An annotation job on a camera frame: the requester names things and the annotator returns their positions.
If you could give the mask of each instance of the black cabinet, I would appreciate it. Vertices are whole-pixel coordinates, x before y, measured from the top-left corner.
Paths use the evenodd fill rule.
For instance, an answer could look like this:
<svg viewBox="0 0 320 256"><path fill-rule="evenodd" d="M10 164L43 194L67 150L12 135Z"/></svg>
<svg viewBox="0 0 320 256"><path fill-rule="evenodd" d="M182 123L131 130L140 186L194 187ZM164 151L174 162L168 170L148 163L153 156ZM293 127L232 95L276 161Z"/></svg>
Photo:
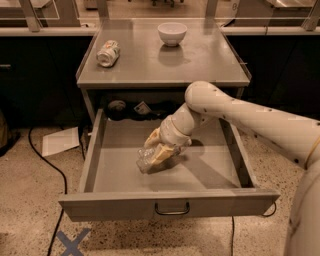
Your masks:
<svg viewBox="0 0 320 256"><path fill-rule="evenodd" d="M91 37L0 38L0 108L11 127L76 124L75 74Z"/></svg>
<svg viewBox="0 0 320 256"><path fill-rule="evenodd" d="M320 36L229 36L252 80L243 99L320 119Z"/></svg>

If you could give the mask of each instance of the tape mark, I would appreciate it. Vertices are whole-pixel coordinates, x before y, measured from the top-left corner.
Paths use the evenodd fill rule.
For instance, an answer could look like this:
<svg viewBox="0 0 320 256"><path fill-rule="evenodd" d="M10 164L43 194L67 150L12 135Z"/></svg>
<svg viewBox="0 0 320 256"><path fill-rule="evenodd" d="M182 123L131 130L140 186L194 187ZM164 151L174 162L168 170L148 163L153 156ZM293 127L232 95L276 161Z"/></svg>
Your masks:
<svg viewBox="0 0 320 256"><path fill-rule="evenodd" d="M61 254L61 256L83 256L83 254L79 251L78 245L85 238L85 236L90 232L90 228L84 228L82 232L77 236L77 238L71 241L62 231L57 233L57 237L66 247L66 250Z"/></svg>

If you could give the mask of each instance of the drawer handle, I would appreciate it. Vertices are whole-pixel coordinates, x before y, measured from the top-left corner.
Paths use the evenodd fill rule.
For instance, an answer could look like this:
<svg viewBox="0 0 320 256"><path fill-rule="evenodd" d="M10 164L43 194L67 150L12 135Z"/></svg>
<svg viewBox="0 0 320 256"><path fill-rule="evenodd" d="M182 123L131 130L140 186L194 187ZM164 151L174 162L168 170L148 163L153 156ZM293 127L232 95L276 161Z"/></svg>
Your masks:
<svg viewBox="0 0 320 256"><path fill-rule="evenodd" d="M11 64L0 64L0 70L9 71L12 69Z"/></svg>
<svg viewBox="0 0 320 256"><path fill-rule="evenodd" d="M187 202L183 211L175 211L175 212L162 212L159 210L158 203L155 204L155 211L159 215L185 215L190 211L190 204Z"/></svg>

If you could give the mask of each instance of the crumpled can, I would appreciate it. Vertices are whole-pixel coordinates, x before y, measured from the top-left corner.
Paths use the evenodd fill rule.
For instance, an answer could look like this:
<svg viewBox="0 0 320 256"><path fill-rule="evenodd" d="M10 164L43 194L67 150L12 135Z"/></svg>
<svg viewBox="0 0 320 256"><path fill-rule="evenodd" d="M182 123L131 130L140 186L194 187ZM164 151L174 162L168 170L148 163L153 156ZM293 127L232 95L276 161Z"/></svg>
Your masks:
<svg viewBox="0 0 320 256"><path fill-rule="evenodd" d="M108 40L98 51L97 60L102 67L112 67L120 55L120 47L117 41Z"/></svg>

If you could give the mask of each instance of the cabinet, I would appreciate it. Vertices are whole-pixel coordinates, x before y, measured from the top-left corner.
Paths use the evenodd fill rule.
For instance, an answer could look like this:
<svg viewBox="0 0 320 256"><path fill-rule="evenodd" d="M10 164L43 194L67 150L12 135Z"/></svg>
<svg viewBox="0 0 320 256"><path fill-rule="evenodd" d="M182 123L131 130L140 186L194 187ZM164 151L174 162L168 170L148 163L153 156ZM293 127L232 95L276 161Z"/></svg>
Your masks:
<svg viewBox="0 0 320 256"><path fill-rule="evenodd" d="M0 107L11 127L78 122L75 73L91 37L0 38Z"/></svg>
<svg viewBox="0 0 320 256"><path fill-rule="evenodd" d="M94 126L79 190L59 199L72 221L256 215L279 196L259 188L238 130L224 121L214 119L194 132L185 154L144 175L135 163L137 150L161 121L111 121L96 109L94 100L102 94L183 102L193 81L234 92L248 85L250 79L212 20L176 19L188 33L173 48L157 34L166 21L105 21L81 68L77 83ZM96 53L110 38L119 42L121 54L114 67L105 69Z"/></svg>
<svg viewBox="0 0 320 256"><path fill-rule="evenodd" d="M319 36L228 36L252 74L243 99L320 119Z"/></svg>

